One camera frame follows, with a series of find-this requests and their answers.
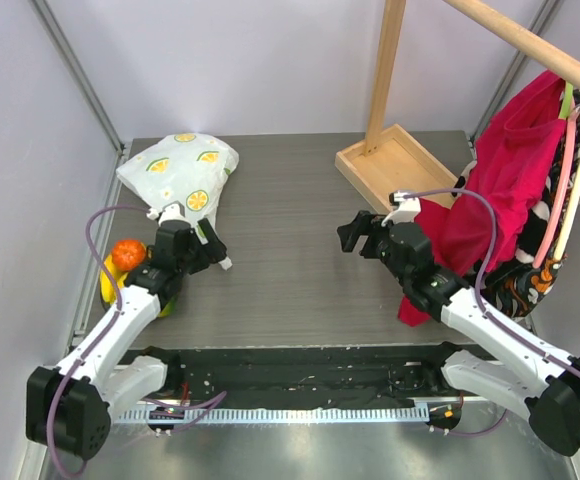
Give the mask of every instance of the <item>wooden tray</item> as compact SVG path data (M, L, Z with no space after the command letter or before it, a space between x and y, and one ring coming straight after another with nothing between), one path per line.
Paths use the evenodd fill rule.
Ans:
M395 190L423 192L455 185L457 177L399 125L381 132L379 146L364 155L365 141L337 153L335 165L378 213L392 210L388 195ZM450 194L429 200L445 207L454 201Z

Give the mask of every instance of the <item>patterned garment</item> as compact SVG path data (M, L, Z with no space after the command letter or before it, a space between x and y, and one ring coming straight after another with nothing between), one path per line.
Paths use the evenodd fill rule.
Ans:
M580 102L580 91L575 90L574 98L577 103ZM561 218L555 232L553 244L546 255L543 265L539 268L533 268L532 262L534 256L539 250L539 246L545 235L548 226L548 219L554 204L554 197L559 183L561 165L563 162L563 152L565 147L565 134L559 141L559 145L554 155L554 162L550 169L546 185L543 189L542 198L536 205L528 211L528 220L523 230L517 238L517 249L515 258L504 262L497 269L490 272L485 280L485 288L481 293L483 297L494 305L498 310L512 318L525 317L534 307L548 294L552 289L559 270L563 265L565 257L556 262L553 258L553 248L556 239L561 231L563 214L568 206L570 199L570 190L574 181L575 172L579 165L580 159L580 116L577 119L577 132L575 136L575 155L568 182L568 191L564 201ZM463 186L467 183L467 178L474 168L476 162L471 162L463 171L457 186ZM476 272L480 263L474 265L473 271L466 275L466 279L474 285Z

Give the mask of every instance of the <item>lemon print bag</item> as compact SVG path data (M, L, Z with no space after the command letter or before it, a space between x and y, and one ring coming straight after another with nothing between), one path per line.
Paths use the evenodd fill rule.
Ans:
M214 227L221 190L238 163L239 154L227 143L184 133L135 155L117 177L149 206L162 209L178 201L195 226L206 217Z

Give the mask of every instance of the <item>lemon print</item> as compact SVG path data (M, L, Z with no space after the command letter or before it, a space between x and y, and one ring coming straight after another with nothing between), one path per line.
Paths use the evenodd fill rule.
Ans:
M197 162L199 160L202 162L214 163L219 160L219 152L203 152L197 157Z
M191 142L195 138L197 138L197 136L194 133L182 133L174 136L174 139L181 143Z
M156 173L163 173L168 168L169 159L167 158L159 158L150 162L148 168L146 168L146 172L156 172Z
M193 212L198 212L203 207L205 207L208 203L208 194L203 190L197 190L196 192L192 192L188 195L186 199L186 205L188 208Z

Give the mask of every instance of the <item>pink garment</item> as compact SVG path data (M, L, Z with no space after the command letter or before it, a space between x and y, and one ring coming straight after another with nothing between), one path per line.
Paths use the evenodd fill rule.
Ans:
M486 271L514 256L528 209L541 198L565 130L566 121L558 118L564 85L554 73L542 73L493 117L476 142L477 165L465 188L483 195L497 217L497 241ZM422 203L415 222L430 237L436 260L465 275L486 253L490 217L484 206L468 195L460 196L450 210L434 205ZM398 316L410 326L428 318L407 299Z

